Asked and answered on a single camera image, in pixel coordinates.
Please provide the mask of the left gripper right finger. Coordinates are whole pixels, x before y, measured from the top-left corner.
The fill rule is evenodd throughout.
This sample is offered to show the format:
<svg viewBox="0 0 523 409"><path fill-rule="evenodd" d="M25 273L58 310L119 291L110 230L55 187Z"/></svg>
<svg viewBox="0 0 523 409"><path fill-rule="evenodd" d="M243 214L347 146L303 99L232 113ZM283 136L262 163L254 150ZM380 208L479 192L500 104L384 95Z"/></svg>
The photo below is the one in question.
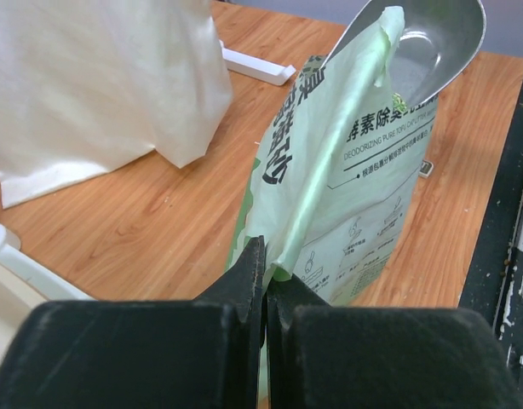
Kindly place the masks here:
<svg viewBox="0 0 523 409"><path fill-rule="evenodd" d="M300 279L267 289L273 408L522 408L484 318L464 308L332 307Z"/></svg>

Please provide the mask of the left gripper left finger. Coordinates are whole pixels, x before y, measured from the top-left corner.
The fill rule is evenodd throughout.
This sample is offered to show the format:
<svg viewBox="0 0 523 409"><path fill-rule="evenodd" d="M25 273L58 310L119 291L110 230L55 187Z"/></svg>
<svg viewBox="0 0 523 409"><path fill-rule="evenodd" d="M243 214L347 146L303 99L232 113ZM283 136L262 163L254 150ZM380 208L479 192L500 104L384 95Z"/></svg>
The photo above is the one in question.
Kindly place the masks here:
<svg viewBox="0 0 523 409"><path fill-rule="evenodd" d="M263 238L189 301L46 302L0 367L0 408L253 408Z"/></svg>

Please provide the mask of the green cat litter bag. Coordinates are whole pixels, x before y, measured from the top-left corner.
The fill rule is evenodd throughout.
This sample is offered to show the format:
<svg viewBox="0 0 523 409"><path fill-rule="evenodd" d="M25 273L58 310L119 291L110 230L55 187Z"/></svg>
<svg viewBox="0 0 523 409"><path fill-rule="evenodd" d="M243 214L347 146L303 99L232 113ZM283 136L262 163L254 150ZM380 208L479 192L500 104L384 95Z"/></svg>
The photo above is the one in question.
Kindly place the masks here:
<svg viewBox="0 0 523 409"><path fill-rule="evenodd" d="M419 1L368 3L329 55L311 56L258 147L228 263L263 237L270 285L300 279L344 306L397 244L438 107L440 58Z"/></svg>

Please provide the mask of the piano pattern bag clip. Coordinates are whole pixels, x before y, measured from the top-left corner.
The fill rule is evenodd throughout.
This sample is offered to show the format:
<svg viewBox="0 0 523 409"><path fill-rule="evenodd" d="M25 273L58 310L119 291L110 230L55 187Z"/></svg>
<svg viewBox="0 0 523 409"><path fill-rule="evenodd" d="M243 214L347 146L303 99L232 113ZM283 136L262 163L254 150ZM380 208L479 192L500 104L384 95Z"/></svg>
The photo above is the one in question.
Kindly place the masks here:
<svg viewBox="0 0 523 409"><path fill-rule="evenodd" d="M423 160L419 169L419 176L428 178L434 170L434 164L428 160Z"/></svg>

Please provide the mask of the grey metal scoop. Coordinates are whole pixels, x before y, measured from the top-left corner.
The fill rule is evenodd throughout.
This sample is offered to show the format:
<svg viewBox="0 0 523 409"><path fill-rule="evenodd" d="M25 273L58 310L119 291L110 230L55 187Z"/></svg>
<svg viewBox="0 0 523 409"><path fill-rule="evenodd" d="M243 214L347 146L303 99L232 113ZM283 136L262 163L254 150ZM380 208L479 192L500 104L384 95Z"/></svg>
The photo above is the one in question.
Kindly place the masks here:
<svg viewBox="0 0 523 409"><path fill-rule="evenodd" d="M404 10L405 29L389 74L394 91L413 107L437 95L478 54L486 34L486 12L479 0L369 1L326 59L336 56L390 6Z"/></svg>

